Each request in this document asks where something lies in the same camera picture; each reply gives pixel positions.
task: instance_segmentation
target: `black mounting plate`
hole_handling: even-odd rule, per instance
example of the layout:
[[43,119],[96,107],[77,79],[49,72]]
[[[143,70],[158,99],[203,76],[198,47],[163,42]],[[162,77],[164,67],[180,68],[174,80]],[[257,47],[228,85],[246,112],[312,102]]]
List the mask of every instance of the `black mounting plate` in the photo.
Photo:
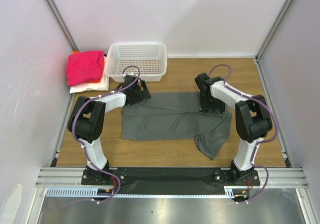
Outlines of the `black mounting plate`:
[[230,170],[215,169],[213,177],[216,186],[244,186],[247,187],[247,180],[249,179],[253,186],[260,186],[260,179],[258,172],[254,170],[250,175],[239,179],[233,179]]
[[[125,168],[110,168],[109,170],[106,170],[109,173],[112,173],[116,175],[120,182],[121,185],[123,185],[126,181],[126,170]],[[113,185],[113,180],[110,179],[110,176],[107,174],[103,174],[99,171],[92,170],[88,166],[84,169],[83,174],[82,174],[82,180],[81,180],[82,185]]]

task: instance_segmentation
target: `metal plate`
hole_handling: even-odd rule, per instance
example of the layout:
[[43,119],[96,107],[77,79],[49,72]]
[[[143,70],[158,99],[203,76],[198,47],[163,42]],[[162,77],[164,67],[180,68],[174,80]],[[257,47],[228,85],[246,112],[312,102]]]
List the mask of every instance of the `metal plate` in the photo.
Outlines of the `metal plate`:
[[305,224],[295,189],[267,189],[248,205],[229,199],[114,198],[104,204],[46,198],[38,224]]

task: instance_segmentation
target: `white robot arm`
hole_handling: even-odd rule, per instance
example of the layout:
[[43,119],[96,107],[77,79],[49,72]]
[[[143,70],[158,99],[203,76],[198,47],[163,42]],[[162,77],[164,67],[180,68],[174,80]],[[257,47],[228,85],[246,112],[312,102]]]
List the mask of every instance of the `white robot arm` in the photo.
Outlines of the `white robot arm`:
[[220,77],[210,78],[206,73],[198,75],[195,82],[200,89],[202,112],[224,112],[225,104],[235,110],[236,130],[240,144],[236,157],[231,163],[231,171],[240,179],[253,173],[253,164],[268,131],[272,129],[269,113],[257,102],[266,104],[261,95],[252,97],[230,86]]

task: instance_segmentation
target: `folded clothes stack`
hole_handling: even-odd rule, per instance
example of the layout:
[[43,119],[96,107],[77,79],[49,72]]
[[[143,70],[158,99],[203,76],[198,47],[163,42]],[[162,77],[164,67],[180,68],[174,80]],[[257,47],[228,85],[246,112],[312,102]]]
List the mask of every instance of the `folded clothes stack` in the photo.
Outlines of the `folded clothes stack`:
[[66,65],[70,93],[108,90],[109,77],[105,75],[105,63],[103,51],[74,51]]

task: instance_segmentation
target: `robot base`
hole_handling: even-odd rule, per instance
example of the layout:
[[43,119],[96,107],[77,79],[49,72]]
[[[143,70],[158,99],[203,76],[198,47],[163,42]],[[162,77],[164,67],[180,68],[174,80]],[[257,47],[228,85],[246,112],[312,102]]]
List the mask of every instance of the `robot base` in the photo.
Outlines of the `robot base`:
[[216,186],[248,186],[250,180],[250,186],[260,186],[260,180],[258,172],[252,167],[246,171],[239,171],[234,162],[231,162],[230,170],[215,169],[213,178]]
[[[103,168],[104,171],[112,173],[116,175],[120,182],[121,185],[125,183],[126,180],[126,170],[124,168],[109,168],[109,162],[105,165]],[[110,175],[104,174],[100,171],[91,169],[90,167],[86,166],[83,174],[82,174],[82,180],[81,180],[82,185],[113,185],[112,179],[110,179]]]

